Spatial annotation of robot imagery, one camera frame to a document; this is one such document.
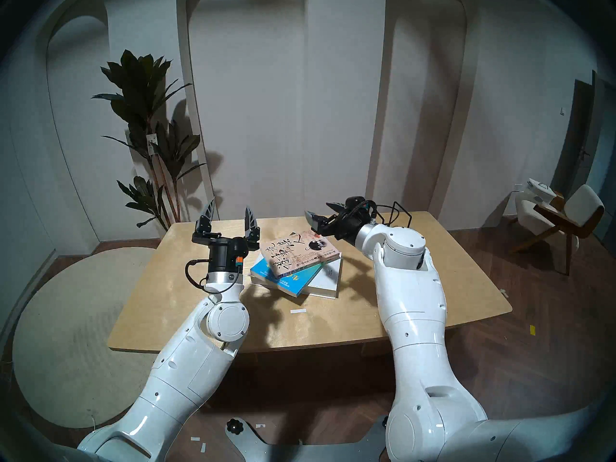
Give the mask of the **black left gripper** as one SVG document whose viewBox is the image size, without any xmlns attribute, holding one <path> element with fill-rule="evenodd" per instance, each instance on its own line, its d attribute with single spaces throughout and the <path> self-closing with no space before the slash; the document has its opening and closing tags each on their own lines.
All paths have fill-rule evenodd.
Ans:
<svg viewBox="0 0 616 462">
<path fill-rule="evenodd" d="M 215 198 L 205 205 L 195 224 L 192 242 L 209 248 L 207 259 L 194 259 L 192 265 L 208 263 L 208 272 L 243 273 L 243 260 L 251 251 L 259 250 L 260 227 L 251 208 L 245 208 L 244 237 L 223 237 L 212 233 L 212 218 L 216 208 Z"/>
</svg>

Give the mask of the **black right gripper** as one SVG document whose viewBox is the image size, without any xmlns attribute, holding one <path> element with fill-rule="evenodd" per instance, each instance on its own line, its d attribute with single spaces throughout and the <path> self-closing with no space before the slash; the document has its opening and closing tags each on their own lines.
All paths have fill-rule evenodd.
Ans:
<svg viewBox="0 0 616 462">
<path fill-rule="evenodd" d="M 336 213 L 329 218 L 305 211 L 310 228 L 322 236 L 355 241 L 365 225 L 373 224 L 372 203 L 356 203 L 346 207 L 343 203 L 327 202 L 327 206 Z"/>
</svg>

